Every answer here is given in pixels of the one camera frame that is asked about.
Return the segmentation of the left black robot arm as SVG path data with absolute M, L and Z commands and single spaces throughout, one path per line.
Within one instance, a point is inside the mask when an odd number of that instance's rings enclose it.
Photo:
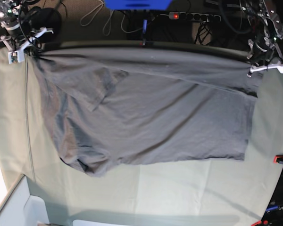
M 225 3 L 220 0 L 218 7 L 224 22 L 236 34 L 249 34 L 250 51 L 247 59 L 255 66 L 267 66 L 275 58 L 283 63 L 283 55 L 278 42 L 283 39 L 283 25 L 276 7 L 271 0 L 241 0 L 241 11 L 246 15 L 249 27 L 245 30 L 235 29 L 225 14 Z

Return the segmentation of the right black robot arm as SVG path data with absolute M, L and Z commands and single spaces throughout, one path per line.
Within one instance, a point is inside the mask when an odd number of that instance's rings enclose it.
M 0 0 L 0 25 L 9 34 L 13 41 L 20 40 L 23 36 L 20 30 L 20 19 L 28 14 L 27 5 L 20 0 Z

